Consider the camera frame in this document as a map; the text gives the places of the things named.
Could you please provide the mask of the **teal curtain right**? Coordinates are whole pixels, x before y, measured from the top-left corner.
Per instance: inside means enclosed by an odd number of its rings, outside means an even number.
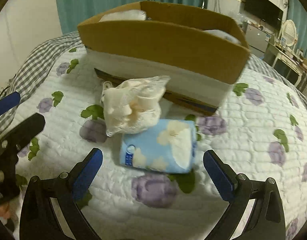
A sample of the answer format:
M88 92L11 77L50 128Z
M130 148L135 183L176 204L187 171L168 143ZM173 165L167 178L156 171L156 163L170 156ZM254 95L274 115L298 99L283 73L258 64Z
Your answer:
M288 0L287 19L296 25L298 34L296 49L302 50L307 57L307 12L299 0Z

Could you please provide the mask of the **cream cloth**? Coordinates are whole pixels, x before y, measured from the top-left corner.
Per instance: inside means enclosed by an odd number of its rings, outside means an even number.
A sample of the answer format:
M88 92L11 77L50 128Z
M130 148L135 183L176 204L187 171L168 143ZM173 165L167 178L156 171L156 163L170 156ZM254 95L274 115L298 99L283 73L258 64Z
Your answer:
M162 113L159 101L169 80L165 75L129 79L116 87L105 81L101 102L106 135L137 134L157 125Z

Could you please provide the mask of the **white floral quilt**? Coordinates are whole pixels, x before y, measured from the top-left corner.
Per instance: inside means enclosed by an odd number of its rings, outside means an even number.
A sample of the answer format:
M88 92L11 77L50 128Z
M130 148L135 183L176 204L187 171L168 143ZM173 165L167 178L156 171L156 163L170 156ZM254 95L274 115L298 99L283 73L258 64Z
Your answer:
M307 105L295 87L251 56L213 116L162 101L154 134L106 136L102 82L82 47L61 55L14 116L41 113L45 129L19 155L22 188L56 177L100 148L102 167L82 212L103 239L203 239L227 207L202 158L212 149L237 173L272 177L284 207L286 237L307 220Z

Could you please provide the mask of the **oval vanity mirror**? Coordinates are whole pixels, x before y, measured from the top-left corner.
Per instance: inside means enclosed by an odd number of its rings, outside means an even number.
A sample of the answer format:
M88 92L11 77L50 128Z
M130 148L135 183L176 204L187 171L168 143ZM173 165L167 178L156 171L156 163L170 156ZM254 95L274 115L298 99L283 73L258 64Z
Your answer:
M292 20L286 20L281 28L281 44L283 46L292 47L296 44L298 34L296 25Z

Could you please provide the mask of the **blue cloud tissue pack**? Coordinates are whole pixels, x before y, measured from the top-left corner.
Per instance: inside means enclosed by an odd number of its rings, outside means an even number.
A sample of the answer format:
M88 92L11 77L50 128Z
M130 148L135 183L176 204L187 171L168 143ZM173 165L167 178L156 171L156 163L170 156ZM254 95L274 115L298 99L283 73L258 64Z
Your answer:
M120 164L163 173L188 173L196 142L194 121L160 119L146 131L122 136Z

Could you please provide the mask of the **small grey fridge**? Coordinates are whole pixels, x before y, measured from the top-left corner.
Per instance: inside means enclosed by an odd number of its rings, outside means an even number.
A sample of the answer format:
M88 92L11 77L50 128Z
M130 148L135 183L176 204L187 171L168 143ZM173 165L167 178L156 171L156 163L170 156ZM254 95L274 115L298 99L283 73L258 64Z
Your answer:
M243 31L253 54L264 54L272 35L248 22L243 23Z

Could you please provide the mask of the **brown cardboard box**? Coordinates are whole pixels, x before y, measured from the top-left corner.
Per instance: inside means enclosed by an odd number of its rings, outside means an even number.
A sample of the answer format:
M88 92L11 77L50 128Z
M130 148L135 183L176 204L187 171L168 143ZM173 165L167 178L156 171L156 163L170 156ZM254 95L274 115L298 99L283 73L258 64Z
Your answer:
M145 21L99 22L105 15L142 10ZM119 82L167 75L164 97L211 116L240 77L250 55L236 22L194 6L141 1L95 15L77 26L82 43L100 70ZM241 45L204 33L218 29Z

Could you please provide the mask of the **black wall television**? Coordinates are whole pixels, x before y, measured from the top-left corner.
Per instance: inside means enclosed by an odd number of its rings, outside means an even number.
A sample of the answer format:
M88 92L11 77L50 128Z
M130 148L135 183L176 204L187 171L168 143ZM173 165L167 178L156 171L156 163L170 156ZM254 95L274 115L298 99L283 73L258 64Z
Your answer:
M281 27L283 11L269 0L245 0L244 10L275 30Z

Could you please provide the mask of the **white dressing table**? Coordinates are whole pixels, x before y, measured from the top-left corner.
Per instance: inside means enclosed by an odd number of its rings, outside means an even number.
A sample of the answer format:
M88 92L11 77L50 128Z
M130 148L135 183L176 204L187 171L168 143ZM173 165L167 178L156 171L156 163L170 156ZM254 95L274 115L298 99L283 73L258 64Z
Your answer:
M271 43L267 45L263 60L282 77L292 83L299 91L304 91L307 85L307 72L303 70L297 61L294 61Z

